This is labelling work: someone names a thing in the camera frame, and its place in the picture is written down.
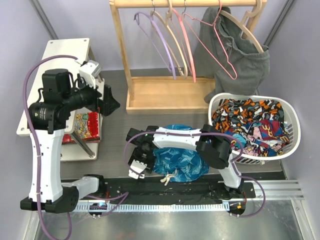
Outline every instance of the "blue garment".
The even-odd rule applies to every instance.
[[[185,125],[169,125],[166,129],[172,130],[193,130],[194,128]],[[153,154],[156,156],[156,161],[153,171],[157,174],[174,174],[175,177],[170,179],[170,182],[191,182],[209,171],[209,165],[196,152],[188,149],[165,147],[155,149]]]

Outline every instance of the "patterned fabric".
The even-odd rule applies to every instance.
[[[284,120],[281,103],[274,100],[227,99],[212,115],[215,129],[237,138],[243,153],[256,157],[283,154],[282,148],[290,143]],[[231,142],[231,147],[240,150],[236,141]]]
[[[173,130],[192,130],[193,128],[185,125],[169,125],[166,129]],[[153,171],[157,174],[174,174],[170,182],[191,182],[209,172],[209,165],[196,152],[188,149],[175,147],[165,147],[155,149],[153,154],[156,161]]]

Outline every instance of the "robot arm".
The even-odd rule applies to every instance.
[[[100,175],[86,175],[70,183],[61,183],[60,157],[61,145],[65,134],[66,120],[70,112],[83,107],[110,115],[120,107],[113,98],[111,87],[104,86],[104,96],[96,86],[96,76],[101,68],[98,63],[89,61],[79,68],[74,83],[67,69],[50,69],[42,75],[43,102],[35,102],[28,108],[32,123],[40,143],[41,177],[40,190],[37,192],[38,156],[34,136],[31,134],[33,149],[33,168],[31,190],[20,202],[23,210],[37,210],[37,195],[40,194],[41,207],[50,213],[72,212],[79,199],[95,192],[105,193],[104,178]]]
[[[236,166],[231,163],[232,154],[230,141],[219,136],[201,136],[201,133],[219,133],[214,127],[204,125],[202,129],[195,130],[172,130],[158,126],[149,126],[146,131],[139,131],[131,128],[127,134],[128,141],[134,135],[142,132],[159,132],[161,134],[147,134],[139,136],[132,143],[137,145],[134,149],[129,165],[136,174],[129,170],[129,176],[135,179],[144,178],[144,172],[151,173],[156,161],[153,155],[154,149],[160,148],[181,148],[196,151],[209,164],[210,167],[218,169],[224,184],[228,188],[238,189],[242,181],[238,175]]]

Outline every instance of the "purple hanger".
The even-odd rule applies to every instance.
[[[146,33],[146,31],[140,26],[140,19],[139,19],[139,14],[143,14],[145,15],[151,22],[151,24],[154,26],[156,32],[158,33],[162,43],[163,43],[163,46],[165,48],[165,51],[166,51],[166,54],[167,54],[167,57],[169,59],[169,65],[166,63],[165,59],[163,58],[163,56],[161,55],[159,49],[157,48],[156,44],[154,43],[154,41],[152,41],[151,37],[149,34]],[[169,52],[169,49],[168,49],[168,46],[167,46],[167,43],[166,43],[166,40],[163,36],[163,34],[161,33],[157,23],[155,22],[153,16],[150,16],[144,12],[141,12],[141,11],[138,11],[135,15],[134,15],[134,18],[133,20],[136,21],[136,23],[138,24],[138,26],[141,28],[141,30],[144,32],[144,34],[148,37],[148,39],[151,41],[151,43],[153,44],[154,48],[157,50],[157,52],[159,53],[160,57],[162,58],[164,64],[166,65],[166,67],[168,68],[169,72],[172,73],[173,75],[173,79],[177,79],[176,77],[176,70],[175,70],[175,67],[174,67],[174,63],[172,61],[172,58],[171,58],[171,55],[170,55],[170,52]]]

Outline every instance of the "basket rim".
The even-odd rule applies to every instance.
[[[242,158],[260,160],[260,161],[281,160],[281,159],[289,157],[291,154],[293,154],[297,150],[297,148],[298,148],[298,146],[300,144],[300,140],[301,140],[301,128],[300,128],[300,122],[299,122],[298,115],[297,115],[295,109],[291,106],[290,103],[288,103],[287,101],[285,101],[285,100],[283,100],[281,98],[272,97],[272,96],[260,96],[260,95],[248,95],[248,96],[246,96],[246,95],[231,94],[231,93],[228,93],[228,92],[219,93],[219,94],[215,95],[213,98],[211,98],[210,104],[209,104],[208,122],[209,122],[209,125],[211,125],[211,126],[212,126],[211,118],[212,118],[212,105],[213,105],[213,102],[215,100],[221,99],[222,95],[223,96],[228,95],[228,96],[230,96],[230,98],[235,96],[236,98],[234,98],[234,99],[237,99],[237,96],[245,97],[245,98],[248,98],[248,99],[254,97],[254,98],[259,98],[261,100],[271,99],[271,100],[276,100],[276,101],[278,101],[280,103],[285,103],[292,110],[294,118],[295,118],[297,126],[298,126],[297,133],[295,133],[295,134],[297,134],[296,144],[294,146],[292,146],[292,148],[288,152],[286,152],[285,154],[279,155],[279,156],[251,156],[251,155],[247,155],[247,154],[242,154],[241,155]],[[232,154],[238,155],[239,152],[236,151],[236,150],[232,150]]]

